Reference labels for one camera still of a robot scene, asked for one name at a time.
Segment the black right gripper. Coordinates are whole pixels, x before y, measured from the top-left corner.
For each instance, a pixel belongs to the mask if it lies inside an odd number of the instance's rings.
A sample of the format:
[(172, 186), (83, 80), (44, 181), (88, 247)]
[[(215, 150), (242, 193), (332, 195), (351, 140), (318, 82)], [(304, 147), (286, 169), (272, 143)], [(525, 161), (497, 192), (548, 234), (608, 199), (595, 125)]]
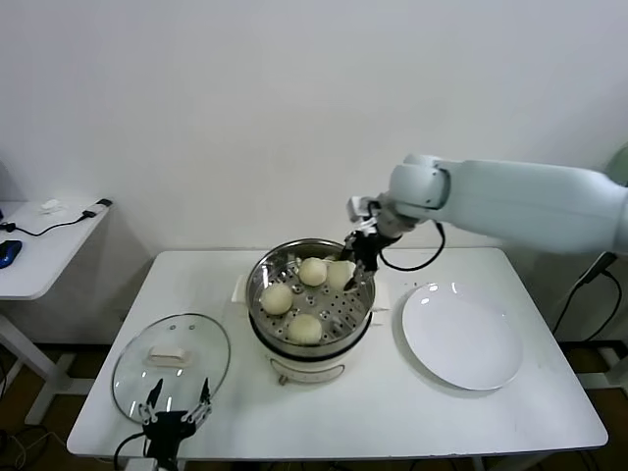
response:
[(351, 261), (350, 277), (343, 285), (343, 291), (355, 291), (365, 285), (371, 278), (368, 271), (377, 271), (377, 257), (393, 239), (379, 233), (365, 235), (360, 231), (349, 234), (343, 241), (342, 261)]

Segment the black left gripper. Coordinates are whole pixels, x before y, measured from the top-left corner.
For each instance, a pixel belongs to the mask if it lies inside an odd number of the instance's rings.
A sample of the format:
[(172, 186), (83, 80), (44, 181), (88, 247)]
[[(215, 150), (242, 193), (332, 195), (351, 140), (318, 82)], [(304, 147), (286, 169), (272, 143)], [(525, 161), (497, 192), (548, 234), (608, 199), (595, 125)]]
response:
[(146, 400), (137, 407), (142, 432), (147, 439), (146, 457), (176, 459), (183, 440), (194, 434), (194, 425), (202, 425), (212, 412), (211, 388), (206, 378), (198, 403), (187, 413), (184, 411), (156, 412), (155, 406), (163, 387), (159, 379)]

